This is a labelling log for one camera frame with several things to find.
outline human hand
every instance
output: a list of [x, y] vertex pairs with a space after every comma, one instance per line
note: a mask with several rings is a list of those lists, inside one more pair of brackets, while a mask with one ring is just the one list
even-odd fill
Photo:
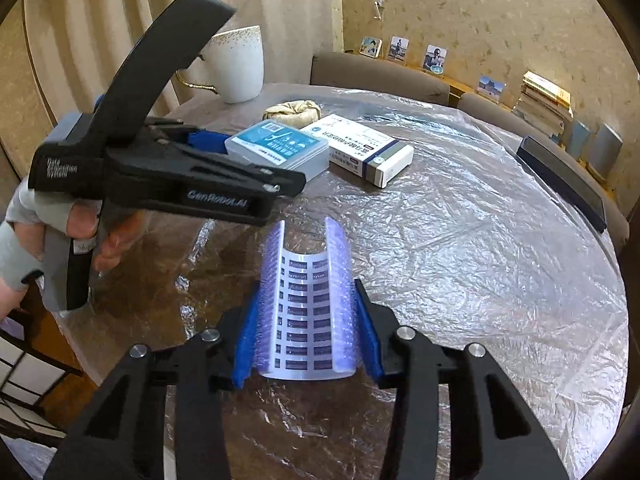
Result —
[[[28, 288], [22, 280], [40, 268], [46, 225], [70, 238], [92, 238], [98, 226], [97, 207], [60, 193], [35, 192], [27, 188], [26, 180], [18, 186], [0, 225], [0, 320], [20, 307]], [[103, 271], [117, 266], [145, 227], [143, 211], [136, 211], [116, 225], [95, 251], [94, 269]]]

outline barcode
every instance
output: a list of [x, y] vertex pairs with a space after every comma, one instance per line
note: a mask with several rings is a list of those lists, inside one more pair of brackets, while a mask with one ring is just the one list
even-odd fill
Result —
[[270, 131], [272, 133], [279, 132], [281, 129], [283, 129], [283, 127], [284, 126], [280, 126], [279, 124], [276, 124], [276, 123], [268, 123], [263, 126], [265, 130]]

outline stack of books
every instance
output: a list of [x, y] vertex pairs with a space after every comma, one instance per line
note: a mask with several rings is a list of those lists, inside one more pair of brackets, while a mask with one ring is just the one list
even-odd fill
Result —
[[558, 142], [574, 120], [571, 94], [533, 72], [524, 75], [521, 90], [513, 113]]

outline beige scrunchie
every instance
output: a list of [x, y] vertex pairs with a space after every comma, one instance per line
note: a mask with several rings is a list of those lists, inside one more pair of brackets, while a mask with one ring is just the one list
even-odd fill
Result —
[[321, 116], [320, 107], [315, 102], [291, 101], [267, 108], [262, 118], [300, 129], [315, 123]]

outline blue label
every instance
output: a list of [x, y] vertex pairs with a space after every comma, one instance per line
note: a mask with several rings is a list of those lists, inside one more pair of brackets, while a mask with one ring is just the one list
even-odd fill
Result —
[[251, 126], [235, 136], [234, 140], [242, 141], [243, 146], [277, 165], [320, 142], [299, 130], [268, 120]]

